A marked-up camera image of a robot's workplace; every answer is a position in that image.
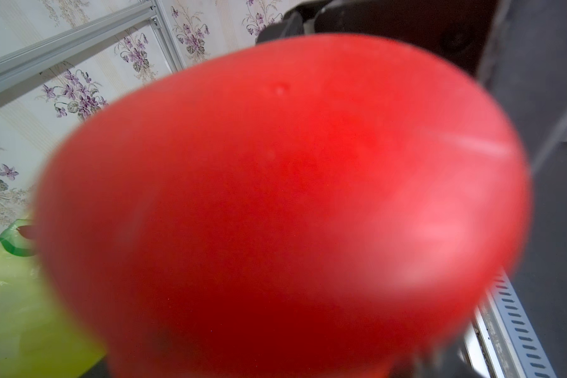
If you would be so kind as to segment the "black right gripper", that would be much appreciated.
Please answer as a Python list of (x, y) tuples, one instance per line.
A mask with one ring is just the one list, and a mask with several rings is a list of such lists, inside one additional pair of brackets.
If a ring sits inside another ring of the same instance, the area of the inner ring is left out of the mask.
[(320, 33), (377, 36), (420, 47), (475, 76), (498, 8), (497, 1), (308, 1), (260, 31), (257, 43)]

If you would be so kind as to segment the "red-lid tea jar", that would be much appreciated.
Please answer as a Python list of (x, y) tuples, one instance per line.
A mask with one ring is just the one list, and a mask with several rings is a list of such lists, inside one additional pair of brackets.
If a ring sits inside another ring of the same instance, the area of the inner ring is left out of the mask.
[(365, 376), (463, 333), (531, 208), (521, 140), (471, 77), (320, 34), (90, 117), (43, 171), (34, 237), (117, 377)]

